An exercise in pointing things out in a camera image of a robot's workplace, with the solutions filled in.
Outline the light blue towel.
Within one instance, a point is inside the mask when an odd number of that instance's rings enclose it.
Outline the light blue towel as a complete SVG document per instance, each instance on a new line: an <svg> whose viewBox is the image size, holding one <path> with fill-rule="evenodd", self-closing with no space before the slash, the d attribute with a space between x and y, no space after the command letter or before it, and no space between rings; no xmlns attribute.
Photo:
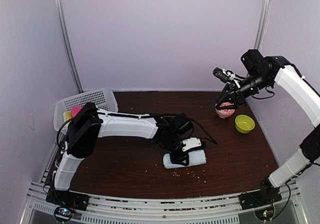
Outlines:
<svg viewBox="0 0 320 224"><path fill-rule="evenodd" d="M170 160L170 155L165 154L163 156L163 166L165 169L174 169L174 168L186 168L191 166L198 166L206 164L207 158L204 150L195 150L188 153L189 156L189 164L184 166L181 164L173 164Z"/></svg>

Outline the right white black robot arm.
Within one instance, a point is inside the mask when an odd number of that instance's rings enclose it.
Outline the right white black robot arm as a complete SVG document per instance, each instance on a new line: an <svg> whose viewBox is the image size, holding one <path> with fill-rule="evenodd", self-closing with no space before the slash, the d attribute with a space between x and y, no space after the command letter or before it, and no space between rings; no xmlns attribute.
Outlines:
<svg viewBox="0 0 320 224"><path fill-rule="evenodd" d="M233 109L235 115L249 106L262 128L277 164L263 175L256 194L260 204L268 204L275 188L296 180L306 195L319 193L320 62L306 54L271 55L246 51L240 58L243 72L218 64L212 74L221 91L214 109Z"/></svg>

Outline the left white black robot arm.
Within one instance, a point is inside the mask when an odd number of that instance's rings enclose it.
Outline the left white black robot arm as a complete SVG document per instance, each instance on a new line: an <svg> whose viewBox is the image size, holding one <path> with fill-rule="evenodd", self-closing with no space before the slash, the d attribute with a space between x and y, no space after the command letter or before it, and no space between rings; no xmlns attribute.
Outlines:
<svg viewBox="0 0 320 224"><path fill-rule="evenodd" d="M166 151L162 160L166 169L198 166L207 161L204 141L182 137L194 127L185 114L117 113L99 109L89 102L62 126L67 128L67 136L59 146L63 154L53 177L52 192L53 199L61 206L72 201L67 190L80 163L93 153L98 138L120 136L152 140Z"/></svg>

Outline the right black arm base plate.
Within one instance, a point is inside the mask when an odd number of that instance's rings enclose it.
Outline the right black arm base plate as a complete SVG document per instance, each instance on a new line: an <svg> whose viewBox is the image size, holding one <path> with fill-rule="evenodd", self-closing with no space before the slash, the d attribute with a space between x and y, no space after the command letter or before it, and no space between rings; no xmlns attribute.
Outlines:
<svg viewBox="0 0 320 224"><path fill-rule="evenodd" d="M242 210L270 205L282 200L279 188L273 187L267 189L261 187L259 190L253 192L243 192L238 198Z"/></svg>

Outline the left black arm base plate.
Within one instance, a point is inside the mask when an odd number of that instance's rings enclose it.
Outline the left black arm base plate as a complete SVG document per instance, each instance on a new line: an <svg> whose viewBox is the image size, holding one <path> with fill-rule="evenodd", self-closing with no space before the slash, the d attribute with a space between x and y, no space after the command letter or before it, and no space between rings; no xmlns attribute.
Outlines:
<svg viewBox="0 0 320 224"><path fill-rule="evenodd" d="M49 203L68 207L70 209L86 211L89 202L89 196L86 194L60 191L50 188L45 200Z"/></svg>

